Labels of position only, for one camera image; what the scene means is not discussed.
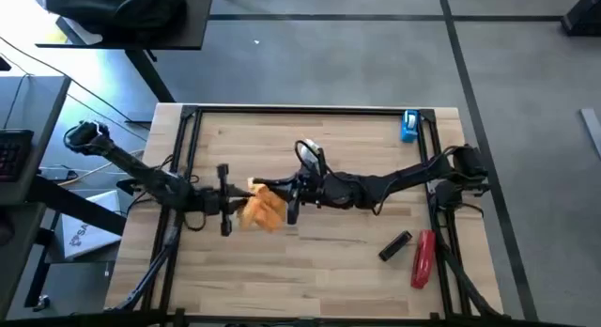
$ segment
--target gray floor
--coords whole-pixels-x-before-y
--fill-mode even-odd
[[[457,15],[561,15],[576,1],[449,0]],[[214,0],[212,12],[437,15],[441,9],[439,0]],[[601,39],[568,39],[558,23],[455,26],[538,315],[596,325],[601,162],[577,111],[593,107],[601,115]],[[14,39],[19,42],[19,35]],[[124,111],[154,107],[154,97],[120,52],[37,50],[27,44],[23,41]],[[0,51],[27,70],[43,70],[2,45]],[[476,143],[444,22],[213,21],[203,51],[156,55],[157,70],[179,101],[453,106],[467,140]],[[121,121],[79,88],[70,93]],[[46,166],[103,164],[67,152],[59,141],[83,117],[95,116],[69,99]],[[126,149],[144,146],[116,127],[112,131]],[[107,189],[121,177],[98,175],[76,188]],[[489,196],[484,208],[503,306],[518,318],[516,286]],[[106,268],[106,262],[53,268],[46,292],[54,306],[40,314],[101,309]],[[11,317],[26,316],[35,314],[17,299]]]

